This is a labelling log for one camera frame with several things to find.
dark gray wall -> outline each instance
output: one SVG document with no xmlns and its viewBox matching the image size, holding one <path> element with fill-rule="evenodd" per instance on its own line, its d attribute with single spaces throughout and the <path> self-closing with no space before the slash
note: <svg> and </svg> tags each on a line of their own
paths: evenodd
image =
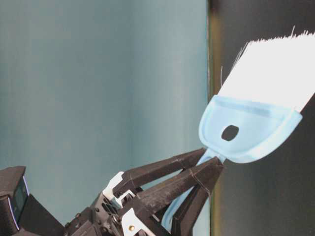
<svg viewBox="0 0 315 236">
<path fill-rule="evenodd" d="M 294 25 L 297 34 L 315 31 L 315 3 L 309 0 L 215 0 L 212 13 L 220 23 L 223 79 L 246 42 L 291 35 Z M 302 115 L 294 133 L 267 157 L 224 163 L 217 219 L 222 236 L 315 235 L 315 97 Z"/>
<path fill-rule="evenodd" d="M 61 222 L 131 166 L 129 1 L 0 1 L 0 169 Z"/>
</svg>

black plastic part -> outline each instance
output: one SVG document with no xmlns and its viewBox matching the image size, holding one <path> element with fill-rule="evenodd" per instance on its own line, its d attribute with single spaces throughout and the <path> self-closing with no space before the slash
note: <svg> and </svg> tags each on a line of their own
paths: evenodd
<svg viewBox="0 0 315 236">
<path fill-rule="evenodd" d="M 63 236 L 101 236 L 99 226 L 93 221 L 93 210 L 87 207 L 83 212 L 77 214 L 66 225 Z"/>
<path fill-rule="evenodd" d="M 219 160 L 215 160 L 215 165 L 220 165 Z M 178 208 L 172 220 L 172 236 L 190 236 L 192 228 L 205 204 L 207 198 L 214 188 L 222 168 L 213 169 L 209 173 L 209 181 L 206 183 L 209 192 L 205 191 L 200 185 L 196 185 L 186 197 L 185 201 Z"/>
<path fill-rule="evenodd" d="M 11 236 L 18 232 L 9 206 L 8 196 L 0 197 L 0 236 Z"/>
<path fill-rule="evenodd" d="M 122 216 L 133 208 L 135 215 L 155 235 L 170 235 L 152 218 L 152 215 L 164 209 L 182 193 L 196 186 L 176 212 L 173 229 L 176 236 L 189 236 L 222 170 L 223 164 L 216 157 L 187 169 L 177 176 L 139 192 L 119 212 L 119 216 L 122 219 Z"/>
<path fill-rule="evenodd" d="M 13 199 L 14 192 L 25 173 L 25 166 L 9 167 L 0 171 L 0 197 Z"/>
<path fill-rule="evenodd" d="M 123 173 L 123 180 L 113 189 L 113 193 L 116 197 L 119 197 L 127 190 L 135 189 L 177 170 L 191 168 L 197 164 L 205 151 L 204 148 L 201 148 L 173 156 L 166 160 L 128 170 Z"/>
<path fill-rule="evenodd" d="M 36 199 L 29 195 L 19 226 L 41 236 L 62 236 L 64 227 Z"/>
</svg>

white bristles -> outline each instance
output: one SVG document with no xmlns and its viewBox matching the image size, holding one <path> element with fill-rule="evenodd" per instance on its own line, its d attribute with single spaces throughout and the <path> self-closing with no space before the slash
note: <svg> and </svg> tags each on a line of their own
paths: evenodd
<svg viewBox="0 0 315 236">
<path fill-rule="evenodd" d="M 249 42 L 219 95 L 301 111 L 315 92 L 315 34 Z"/>
</svg>

light blue brush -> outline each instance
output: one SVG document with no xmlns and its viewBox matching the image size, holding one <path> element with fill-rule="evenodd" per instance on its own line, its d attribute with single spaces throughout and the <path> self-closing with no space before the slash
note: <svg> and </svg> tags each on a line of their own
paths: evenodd
<svg viewBox="0 0 315 236">
<path fill-rule="evenodd" d="M 315 92 L 314 55 L 315 36 L 308 32 L 250 42 L 201 118 L 199 138 L 207 151 L 198 164 L 215 156 L 221 162 L 249 163 L 278 148 Z M 165 213 L 167 230 L 189 192 Z"/>
</svg>

brush handle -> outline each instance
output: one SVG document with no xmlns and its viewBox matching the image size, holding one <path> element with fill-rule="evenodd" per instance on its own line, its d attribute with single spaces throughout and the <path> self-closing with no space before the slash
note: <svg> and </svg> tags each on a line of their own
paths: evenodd
<svg viewBox="0 0 315 236">
<path fill-rule="evenodd" d="M 294 109 L 215 95 L 201 118 L 199 138 L 212 156 L 248 163 L 279 147 L 301 119 Z"/>
</svg>

